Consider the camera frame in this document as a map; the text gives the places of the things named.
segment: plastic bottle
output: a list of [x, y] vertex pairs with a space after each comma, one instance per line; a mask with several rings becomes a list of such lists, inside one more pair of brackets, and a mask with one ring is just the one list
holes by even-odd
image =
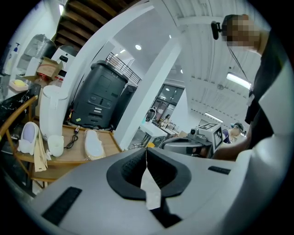
[[62, 81], [63, 81], [62, 78], [55, 77], [55, 80], [52, 81], [52, 82], [50, 82], [49, 85], [52, 85], [52, 86], [59, 86], [59, 87], [61, 87], [61, 85], [62, 85]]
[[35, 80], [36, 84], [39, 84], [42, 88], [48, 85], [46, 75], [39, 74], [39, 78]]
[[15, 63], [15, 60], [17, 59], [17, 50], [18, 46], [20, 45], [19, 43], [16, 43], [17, 46], [14, 48], [12, 52], [9, 53], [8, 59], [6, 60], [6, 64], [4, 65], [4, 73], [7, 75], [11, 75], [13, 65]]

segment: white cup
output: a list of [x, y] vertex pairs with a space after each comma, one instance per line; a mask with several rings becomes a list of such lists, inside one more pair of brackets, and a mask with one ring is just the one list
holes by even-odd
[[48, 143], [49, 151], [53, 156], [59, 157], [63, 154], [63, 145], [64, 145], [63, 136], [51, 135], [48, 138], [47, 143]]

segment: wooden ceiling beam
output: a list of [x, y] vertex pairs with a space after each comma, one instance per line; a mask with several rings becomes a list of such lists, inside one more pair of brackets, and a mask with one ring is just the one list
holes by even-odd
[[89, 30], [91, 30], [94, 33], [99, 29], [99, 27], [92, 24], [90, 21], [88, 21], [85, 18], [81, 17], [77, 13], [74, 13], [73, 11], [64, 11], [63, 16], [68, 17], [71, 20], [74, 20], [74, 21], [84, 25], [85, 27], [87, 27]]
[[105, 19], [103, 16], [98, 14], [96, 11], [92, 10], [91, 8], [85, 6], [84, 4], [78, 2], [78, 1], [71, 1], [68, 3], [69, 6], [74, 8], [76, 11], [82, 12], [93, 19], [99, 21], [101, 24], [106, 24], [108, 22], [107, 19]]
[[86, 41], [80, 39], [78, 36], [66, 31], [65, 29], [60, 29], [57, 33], [76, 42], [77, 44], [79, 44], [81, 46], [85, 45], [85, 43], [86, 43]]
[[86, 32], [85, 30], [81, 29], [80, 27], [76, 26], [75, 24], [71, 23], [70, 21], [62, 21], [60, 22], [60, 25], [64, 26], [66, 29], [77, 33], [78, 35], [81, 35], [82, 37], [86, 38], [86, 39], [90, 39], [90, 37], [92, 36], [91, 34], [89, 34], [88, 32]]
[[81, 49], [81, 48], [78, 47], [77, 45], [75, 45], [75, 44], [73, 44], [73, 43], [67, 41], [65, 38], [62, 38], [62, 37], [60, 37], [60, 36], [58, 36], [58, 37], [55, 39], [55, 41], [57, 41], [57, 42], [59, 42], [59, 43], [61, 43], [61, 44], [63, 44], [63, 45], [72, 46], [76, 51], [79, 51], [79, 50]]
[[120, 7], [125, 8], [128, 6], [124, 0], [114, 0]]
[[105, 2], [101, 0], [88, 0], [88, 2], [94, 6], [98, 6], [99, 8], [103, 9], [112, 17], [115, 17], [117, 15], [117, 12], [114, 9], [112, 9], [112, 7], [110, 7], [109, 5], [107, 5]]
[[126, 11], [126, 10], [128, 10], [131, 6], [135, 5], [135, 4], [138, 3], [139, 1], [141, 1], [141, 0], [134, 0], [134, 1], [132, 1], [132, 2], [129, 3], [124, 9], [122, 9], [122, 10], [119, 12], [119, 14], [122, 13], [122, 12], [124, 12], [124, 11]]

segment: black countertop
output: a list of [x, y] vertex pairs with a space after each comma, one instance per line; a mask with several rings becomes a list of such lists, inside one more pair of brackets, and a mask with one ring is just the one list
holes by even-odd
[[[3, 123], [7, 120], [7, 118], [13, 114], [14, 111], [16, 111], [23, 103], [28, 101], [30, 98], [32, 98], [34, 95], [40, 94], [41, 86], [38, 84], [32, 84], [30, 88], [27, 91], [24, 91], [22, 93], [16, 94], [7, 100], [4, 100], [0, 103], [0, 126], [3, 125]], [[33, 107], [33, 113], [34, 108], [38, 104], [38, 101], [35, 101], [32, 105]]]

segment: metal rack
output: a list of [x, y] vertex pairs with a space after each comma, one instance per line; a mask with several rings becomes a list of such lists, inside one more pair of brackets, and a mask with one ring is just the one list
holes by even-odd
[[134, 73], [125, 63], [123, 63], [119, 58], [117, 58], [112, 52], [107, 56], [106, 61], [115, 66], [118, 70], [120, 70], [125, 76], [129, 78], [129, 80], [139, 86], [142, 81], [141, 78], [138, 77], [137, 74]]

